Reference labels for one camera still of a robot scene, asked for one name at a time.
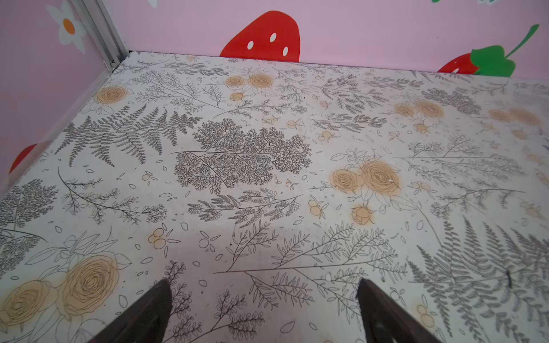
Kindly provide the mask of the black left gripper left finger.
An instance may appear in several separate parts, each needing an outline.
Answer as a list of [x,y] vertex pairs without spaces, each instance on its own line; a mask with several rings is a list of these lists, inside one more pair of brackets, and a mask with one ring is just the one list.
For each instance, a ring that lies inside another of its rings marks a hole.
[[89,342],[162,342],[172,310],[172,292],[159,281]]

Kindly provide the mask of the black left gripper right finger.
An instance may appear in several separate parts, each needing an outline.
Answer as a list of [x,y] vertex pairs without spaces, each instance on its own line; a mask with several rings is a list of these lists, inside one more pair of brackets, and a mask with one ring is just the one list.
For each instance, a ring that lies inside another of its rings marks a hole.
[[356,298],[366,342],[439,342],[373,281],[361,279]]

